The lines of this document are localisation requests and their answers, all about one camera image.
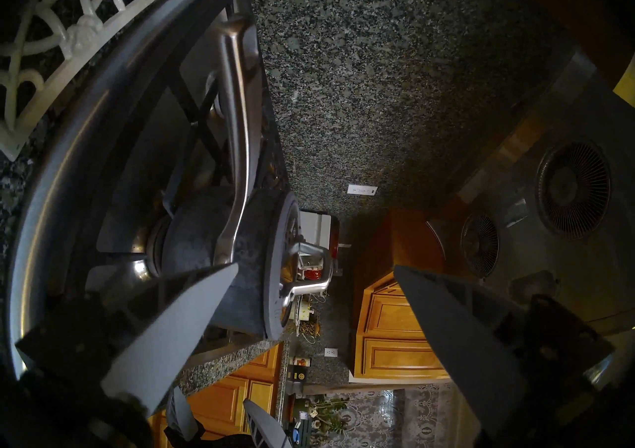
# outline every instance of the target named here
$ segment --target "electrical outlet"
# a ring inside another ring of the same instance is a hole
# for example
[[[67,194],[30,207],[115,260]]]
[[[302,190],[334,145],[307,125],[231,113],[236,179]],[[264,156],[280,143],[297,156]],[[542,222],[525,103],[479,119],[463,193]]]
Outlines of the electrical outlet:
[[[374,195],[377,192],[376,186],[368,185],[351,185],[349,183],[348,194],[351,195]]]

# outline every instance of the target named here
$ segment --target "cabinet door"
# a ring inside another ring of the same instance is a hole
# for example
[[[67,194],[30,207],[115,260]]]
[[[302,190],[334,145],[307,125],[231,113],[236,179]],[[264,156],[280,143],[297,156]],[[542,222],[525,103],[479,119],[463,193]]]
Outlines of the cabinet door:
[[[274,415],[274,385],[265,381],[250,381],[249,394],[247,396],[254,404],[264,409],[271,415]],[[247,416],[243,424],[243,431],[251,434],[249,425],[247,424]]]
[[[366,333],[385,338],[424,338],[406,298],[385,294],[371,297]]]
[[[234,376],[243,376],[250,380],[262,380],[274,382],[278,373],[278,362],[282,344],[273,346],[267,352],[259,355],[256,359],[248,362]]]
[[[427,341],[364,338],[362,373],[368,378],[447,378]]]
[[[249,380],[227,376],[188,397],[194,417],[207,431],[220,435],[239,434],[243,428],[243,401]]]

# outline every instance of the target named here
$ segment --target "granite countertop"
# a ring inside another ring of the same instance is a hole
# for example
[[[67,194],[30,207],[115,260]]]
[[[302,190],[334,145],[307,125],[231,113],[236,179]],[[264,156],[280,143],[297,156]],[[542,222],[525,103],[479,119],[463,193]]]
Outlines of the granite countertop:
[[[291,186],[303,209],[335,214],[344,228],[452,192],[453,173],[493,131],[512,128],[509,107],[547,75],[561,33],[530,0],[252,1]],[[0,161],[1,278],[55,127],[45,116],[18,160]],[[380,188],[350,197],[347,183]],[[180,383],[196,391],[270,345],[184,372]]]

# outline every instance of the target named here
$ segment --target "chrome handle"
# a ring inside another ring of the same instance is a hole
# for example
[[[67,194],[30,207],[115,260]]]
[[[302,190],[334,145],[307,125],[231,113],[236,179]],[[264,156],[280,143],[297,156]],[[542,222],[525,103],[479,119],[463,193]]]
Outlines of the chrome handle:
[[[234,261],[240,221],[253,189],[262,131],[262,70],[253,18],[235,14],[213,31],[219,57],[220,105],[227,122],[234,203],[214,249],[214,265]]]
[[[295,296],[300,294],[313,294],[327,290],[333,277],[333,258],[329,251],[321,246],[312,245],[311,243],[299,242],[293,245],[290,253],[303,252],[309,255],[321,256],[324,260],[322,264],[322,278],[319,280],[311,280],[309,284],[300,284],[293,281],[283,286],[283,306],[289,306]]]

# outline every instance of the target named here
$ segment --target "wooden cabinet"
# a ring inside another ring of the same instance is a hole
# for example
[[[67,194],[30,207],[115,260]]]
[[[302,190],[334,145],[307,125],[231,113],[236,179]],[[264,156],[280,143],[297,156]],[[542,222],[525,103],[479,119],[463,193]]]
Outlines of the wooden cabinet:
[[[363,374],[370,378],[438,378],[445,370],[426,341],[364,338]]]
[[[281,350],[281,344],[275,345],[238,371],[187,397],[194,417],[205,427],[202,439],[249,433],[245,398],[275,414]],[[167,426],[165,412],[152,416],[149,423],[154,431],[154,447],[171,448],[163,432]]]
[[[250,378],[252,380],[271,381],[277,376],[279,363],[279,347],[269,349],[265,354],[261,354],[251,362],[248,362],[234,375]]]
[[[243,432],[249,380],[227,376],[204,390],[188,397],[194,417],[206,431],[230,435]]]
[[[390,296],[373,293],[370,298],[370,313],[366,323],[366,334],[379,337],[402,338],[410,334],[423,338],[424,333],[416,321],[405,296]]]
[[[423,212],[389,212],[354,270],[356,378],[448,377],[392,272],[395,265],[406,265],[442,273],[444,264],[441,243]]]

